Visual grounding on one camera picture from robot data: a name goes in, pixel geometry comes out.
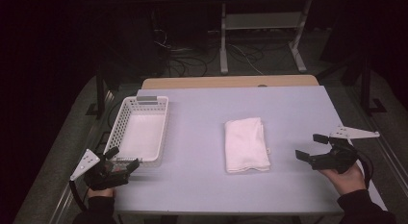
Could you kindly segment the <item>wooden table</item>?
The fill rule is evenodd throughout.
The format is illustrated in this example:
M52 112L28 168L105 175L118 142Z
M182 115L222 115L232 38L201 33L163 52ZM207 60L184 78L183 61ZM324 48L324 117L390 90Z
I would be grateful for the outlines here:
M216 87L307 87L318 86L313 75L220 76L189 78L151 78L142 89L216 88Z

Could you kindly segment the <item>person's left hand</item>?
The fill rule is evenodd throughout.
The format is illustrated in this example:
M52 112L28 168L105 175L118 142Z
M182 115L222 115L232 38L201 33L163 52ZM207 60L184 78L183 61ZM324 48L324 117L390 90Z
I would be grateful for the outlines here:
M106 188L102 190L93 190L89 189L88 190L88 198L91 197L114 197L115 196L115 190L113 188Z

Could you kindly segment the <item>white perforated plastic basket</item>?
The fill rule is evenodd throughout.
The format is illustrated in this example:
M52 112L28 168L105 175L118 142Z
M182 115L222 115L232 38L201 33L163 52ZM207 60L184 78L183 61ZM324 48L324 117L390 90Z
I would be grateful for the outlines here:
M139 160L143 167L162 163L168 121L166 96L126 97L120 106L104 152L117 148L116 164Z

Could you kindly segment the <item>white towel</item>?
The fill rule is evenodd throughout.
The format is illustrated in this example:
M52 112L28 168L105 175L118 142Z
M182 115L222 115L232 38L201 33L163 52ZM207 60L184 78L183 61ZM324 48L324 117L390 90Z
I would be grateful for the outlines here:
M269 171L264 126L260 117L230 120L224 124L225 165L228 173L250 169Z

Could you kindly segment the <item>person's right hand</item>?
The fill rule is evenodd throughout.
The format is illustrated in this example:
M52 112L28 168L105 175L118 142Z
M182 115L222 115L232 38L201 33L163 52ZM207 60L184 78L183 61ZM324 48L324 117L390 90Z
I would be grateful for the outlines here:
M334 169L320 170L319 173L324 175L332 183L341 196L367 188L364 175L357 163L354 163L343 174L339 174Z

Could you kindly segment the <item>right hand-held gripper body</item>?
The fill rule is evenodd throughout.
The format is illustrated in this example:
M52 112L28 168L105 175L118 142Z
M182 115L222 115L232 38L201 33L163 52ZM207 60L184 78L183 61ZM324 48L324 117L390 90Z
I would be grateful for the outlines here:
M331 149L322 155L310 156L314 170L334 169L338 173L345 173L354 163L359 161L364 172L370 174L373 170L372 161L364 153L357 150L351 143L353 139L380 137L378 132L360 130L356 128L338 126L329 137Z

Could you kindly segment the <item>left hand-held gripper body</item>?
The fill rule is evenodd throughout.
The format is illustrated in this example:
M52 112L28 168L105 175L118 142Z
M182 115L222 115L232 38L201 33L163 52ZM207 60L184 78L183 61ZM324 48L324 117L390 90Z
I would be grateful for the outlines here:
M126 166L115 165L111 160L106 160L104 154L95 154L87 149L69 181L74 182L83 176L86 185L93 190L119 187L129 182Z

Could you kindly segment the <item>black floor stand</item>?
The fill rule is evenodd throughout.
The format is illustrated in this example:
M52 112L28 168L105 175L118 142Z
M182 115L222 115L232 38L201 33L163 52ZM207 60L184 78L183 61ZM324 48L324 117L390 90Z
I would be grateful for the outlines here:
M96 102L88 106L86 115L95 115L101 119L112 110L115 95L120 86L120 77L113 69L99 68L95 75Z
M378 98L370 97L371 71L369 68L369 59L364 57L362 64L360 105L367 116L372 116L374 113L386 112L386 108Z

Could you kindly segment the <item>grey metal stand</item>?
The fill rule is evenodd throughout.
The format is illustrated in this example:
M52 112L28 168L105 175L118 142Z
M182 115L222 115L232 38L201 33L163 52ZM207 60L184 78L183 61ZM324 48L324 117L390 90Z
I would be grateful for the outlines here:
M303 30L307 21L312 1L307 0L300 12L259 12L259 13L227 13L226 5L221 8L220 22L220 73L228 73L226 32L231 30L255 29L295 29L295 36L288 43L294 63L300 73L307 71L306 65L298 50Z

